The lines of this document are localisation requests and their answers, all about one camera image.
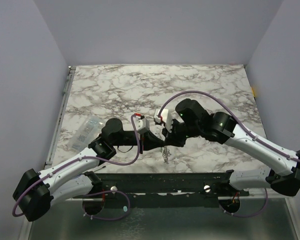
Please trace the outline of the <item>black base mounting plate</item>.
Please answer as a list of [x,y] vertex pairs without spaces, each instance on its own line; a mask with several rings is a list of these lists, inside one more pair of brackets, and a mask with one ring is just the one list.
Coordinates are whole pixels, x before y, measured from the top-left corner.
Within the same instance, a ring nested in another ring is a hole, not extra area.
[[225,173],[93,173],[86,172],[51,192],[51,205],[65,200],[83,199],[84,203],[119,208],[128,196],[133,208],[217,208],[218,198],[246,197],[247,191],[230,186]]

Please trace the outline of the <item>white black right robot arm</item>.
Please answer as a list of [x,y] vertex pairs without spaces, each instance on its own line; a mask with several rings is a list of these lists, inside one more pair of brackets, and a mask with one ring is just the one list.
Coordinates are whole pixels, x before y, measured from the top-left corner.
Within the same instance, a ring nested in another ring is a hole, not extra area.
[[300,150],[289,150],[257,135],[227,113],[209,114],[196,100],[182,100],[175,111],[182,122],[165,122],[162,135],[166,145],[183,147],[188,138],[202,137],[238,149],[265,164],[255,170],[231,171],[230,177],[219,184],[224,195],[266,188],[294,197],[300,190]]

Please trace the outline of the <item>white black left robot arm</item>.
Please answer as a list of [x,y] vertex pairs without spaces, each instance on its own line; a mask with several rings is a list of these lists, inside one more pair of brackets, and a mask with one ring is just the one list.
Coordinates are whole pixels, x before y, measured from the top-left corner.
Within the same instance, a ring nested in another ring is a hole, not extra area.
[[[51,206],[77,196],[104,195],[102,186],[94,181],[91,169],[103,163],[116,166],[134,164],[143,151],[161,148],[165,142],[155,136],[144,116],[133,114],[130,118],[132,130],[124,130],[118,118],[109,119],[99,136],[74,157],[53,167],[27,170],[21,177],[12,195],[15,204],[13,217],[25,216],[33,222],[46,214]],[[115,147],[137,147],[134,159],[128,162],[112,160],[117,153]]]

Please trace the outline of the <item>wire keyring with keys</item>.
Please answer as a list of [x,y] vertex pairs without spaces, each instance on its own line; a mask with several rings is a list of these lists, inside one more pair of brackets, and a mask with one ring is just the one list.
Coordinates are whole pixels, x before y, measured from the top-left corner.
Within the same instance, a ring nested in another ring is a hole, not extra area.
[[161,153],[163,157],[163,161],[168,164],[169,163],[169,157],[171,156],[170,150],[167,148],[167,146],[164,146],[161,148]]

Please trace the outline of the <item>clear plastic compartment box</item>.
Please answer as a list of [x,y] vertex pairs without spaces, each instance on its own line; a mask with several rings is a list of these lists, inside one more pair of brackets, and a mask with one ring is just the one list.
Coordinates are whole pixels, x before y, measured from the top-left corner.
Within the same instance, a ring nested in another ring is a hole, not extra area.
[[105,122],[95,115],[89,115],[69,140],[67,146],[77,153],[98,137]]

